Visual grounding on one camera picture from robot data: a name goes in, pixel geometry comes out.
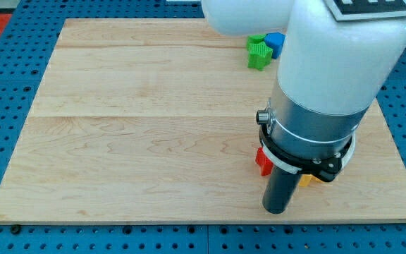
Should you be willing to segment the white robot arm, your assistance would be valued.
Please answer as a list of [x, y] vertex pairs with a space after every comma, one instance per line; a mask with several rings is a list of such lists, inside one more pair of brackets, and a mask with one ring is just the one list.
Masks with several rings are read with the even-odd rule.
[[273, 176], [342, 169], [406, 47], [406, 16], [339, 21], [325, 1], [203, 1], [202, 10], [223, 35], [285, 36], [260, 138]]

